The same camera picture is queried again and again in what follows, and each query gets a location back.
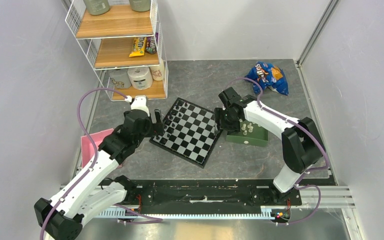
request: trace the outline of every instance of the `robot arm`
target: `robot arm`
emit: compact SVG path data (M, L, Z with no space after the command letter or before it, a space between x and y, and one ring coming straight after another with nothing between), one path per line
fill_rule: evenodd
M323 146L312 119L290 117L262 103L262 107L260 107L254 96L241 97L232 87L227 88L218 96L224 105L223 108L216 108L214 111L218 129L239 132L239 119L242 119L262 126L281 139L285 165L273 180L274 198L282 198L292 189L306 169L322 157L322 153L314 142L298 127L287 121L291 120L307 129Z
M75 239L83 226L93 217L109 206L122 202L129 190L134 188L129 179L120 176L107 188L89 197L111 171L135 152L144 138L163 134L161 112L155 110L156 123L153 123L145 96L137 96L130 107L130 111L124 112L124 123L116 127L99 145L95 164L93 165L94 157L92 157L92 160L61 191L50 200L40 198L34 205L37 221L42 226L51 209L58 201L61 202L45 227L46 232L55 240ZM70 188L72 188L70 193L63 197Z

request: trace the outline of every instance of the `black chessboard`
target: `black chessboard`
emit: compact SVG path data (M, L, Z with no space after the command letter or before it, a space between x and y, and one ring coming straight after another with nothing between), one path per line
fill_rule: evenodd
M204 168L222 133L216 132L214 112L179 97L162 121L164 135L149 141Z

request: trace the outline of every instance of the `white wall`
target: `white wall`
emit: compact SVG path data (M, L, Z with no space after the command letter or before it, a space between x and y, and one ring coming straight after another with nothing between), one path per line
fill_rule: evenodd
M39 238L33 205L80 146L77 102L97 78L64 17L59 0L0 0L0 240Z
M167 59L298 59L328 3L158 0Z
M365 236L384 239L384 1L340 1L303 70Z

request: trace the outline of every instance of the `snack package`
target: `snack package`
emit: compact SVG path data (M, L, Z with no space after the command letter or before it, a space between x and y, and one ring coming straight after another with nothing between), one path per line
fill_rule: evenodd
M155 33L155 37L148 37L146 39L145 52L149 54L155 54L157 52L158 32Z
M274 92L289 95L288 82L284 71L271 63L258 61L245 78L256 81L263 90L268 87ZM259 87L254 83L252 89L255 94L260 93Z
M147 41L146 36L135 37L133 41L133 47L129 57L138 57L145 55L145 42Z

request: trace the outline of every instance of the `blue chip bag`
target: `blue chip bag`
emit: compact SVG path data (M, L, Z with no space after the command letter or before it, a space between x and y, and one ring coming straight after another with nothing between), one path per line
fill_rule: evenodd
M245 78L256 81L263 90L268 87L277 93L289 95L288 82L284 71L271 63L258 61ZM255 94L260 93L259 87L254 83L252 89Z

